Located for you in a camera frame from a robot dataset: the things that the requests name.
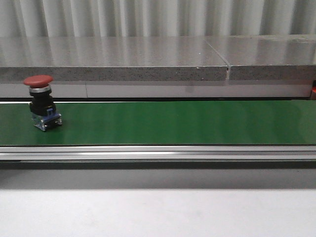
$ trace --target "green conveyor belt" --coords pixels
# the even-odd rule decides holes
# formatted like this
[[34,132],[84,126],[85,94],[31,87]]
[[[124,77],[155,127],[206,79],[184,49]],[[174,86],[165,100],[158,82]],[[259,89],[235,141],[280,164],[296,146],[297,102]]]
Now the green conveyor belt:
[[0,145],[316,144],[316,101],[56,103],[42,132],[28,104],[0,104]]

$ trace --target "emergency stop button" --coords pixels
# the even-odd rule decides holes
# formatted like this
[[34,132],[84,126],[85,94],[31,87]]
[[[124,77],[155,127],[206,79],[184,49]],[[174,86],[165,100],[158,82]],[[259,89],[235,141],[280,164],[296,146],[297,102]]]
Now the emergency stop button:
[[53,81],[53,77],[49,75],[36,75],[24,79],[23,83],[31,88],[43,88]]

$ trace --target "red mushroom button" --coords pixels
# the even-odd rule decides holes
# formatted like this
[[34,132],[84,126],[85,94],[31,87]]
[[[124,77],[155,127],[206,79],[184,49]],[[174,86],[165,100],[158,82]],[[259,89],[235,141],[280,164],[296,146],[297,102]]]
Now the red mushroom button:
[[49,75],[37,75],[26,78],[23,83],[25,85],[29,85],[31,88],[43,88],[48,86],[48,83],[50,83],[53,80],[53,77]]

